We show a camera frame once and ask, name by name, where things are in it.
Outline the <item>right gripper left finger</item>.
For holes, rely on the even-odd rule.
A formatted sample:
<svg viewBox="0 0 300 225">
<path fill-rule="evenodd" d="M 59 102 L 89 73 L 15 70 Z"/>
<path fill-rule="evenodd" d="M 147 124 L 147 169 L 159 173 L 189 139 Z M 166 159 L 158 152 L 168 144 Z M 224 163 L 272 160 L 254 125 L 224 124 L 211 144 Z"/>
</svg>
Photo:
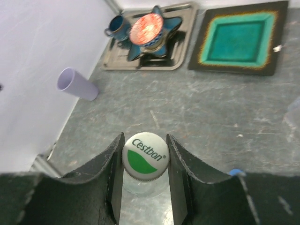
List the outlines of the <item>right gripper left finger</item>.
<svg viewBox="0 0 300 225">
<path fill-rule="evenodd" d="M 2 173 L 3 225 L 117 225 L 123 184 L 119 134 L 99 155 L 61 178 L 41 172 Z"/>
</svg>

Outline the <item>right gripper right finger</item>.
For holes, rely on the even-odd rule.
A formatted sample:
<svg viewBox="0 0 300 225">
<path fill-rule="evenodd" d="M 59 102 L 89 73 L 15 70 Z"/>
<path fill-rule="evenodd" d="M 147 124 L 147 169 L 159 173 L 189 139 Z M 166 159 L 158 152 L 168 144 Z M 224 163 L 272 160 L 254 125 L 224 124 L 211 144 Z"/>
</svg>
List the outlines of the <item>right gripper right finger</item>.
<svg viewBox="0 0 300 225">
<path fill-rule="evenodd" d="M 176 225 L 297 225 L 297 173 L 223 173 L 167 135 L 173 221 Z"/>
</svg>

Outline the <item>white green Cestbon cap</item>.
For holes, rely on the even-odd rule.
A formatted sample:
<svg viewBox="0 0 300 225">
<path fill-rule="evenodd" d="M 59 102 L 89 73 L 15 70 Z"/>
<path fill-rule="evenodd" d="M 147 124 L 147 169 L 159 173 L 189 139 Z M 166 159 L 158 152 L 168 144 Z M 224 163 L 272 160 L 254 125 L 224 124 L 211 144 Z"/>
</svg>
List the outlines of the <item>white green Cestbon cap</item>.
<svg viewBox="0 0 300 225">
<path fill-rule="evenodd" d="M 161 177 L 170 162 L 166 141 L 151 132 L 141 132 L 130 137 L 122 150 L 126 173 L 135 180 L 149 182 Z"/>
</svg>

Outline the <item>green label plastic bottle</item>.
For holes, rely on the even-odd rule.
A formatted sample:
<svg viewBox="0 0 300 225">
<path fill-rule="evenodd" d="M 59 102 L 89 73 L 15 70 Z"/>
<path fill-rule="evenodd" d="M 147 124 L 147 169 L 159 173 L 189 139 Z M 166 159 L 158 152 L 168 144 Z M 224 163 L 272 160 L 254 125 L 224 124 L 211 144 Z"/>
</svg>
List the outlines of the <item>green label plastic bottle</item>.
<svg viewBox="0 0 300 225">
<path fill-rule="evenodd" d="M 126 191 L 138 197 L 155 197 L 169 188 L 168 172 L 165 171 L 155 180 L 140 181 L 134 179 L 124 170 L 123 187 Z"/>
</svg>

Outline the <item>blue cap small bottle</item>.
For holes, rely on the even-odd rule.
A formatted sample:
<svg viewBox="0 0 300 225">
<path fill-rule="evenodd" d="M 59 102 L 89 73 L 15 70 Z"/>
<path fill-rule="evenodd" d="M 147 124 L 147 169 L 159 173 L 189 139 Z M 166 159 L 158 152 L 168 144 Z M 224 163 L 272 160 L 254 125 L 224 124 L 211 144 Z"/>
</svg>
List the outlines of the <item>blue cap small bottle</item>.
<svg viewBox="0 0 300 225">
<path fill-rule="evenodd" d="M 289 104 L 282 124 L 287 141 L 300 145 L 300 97 Z"/>
</svg>

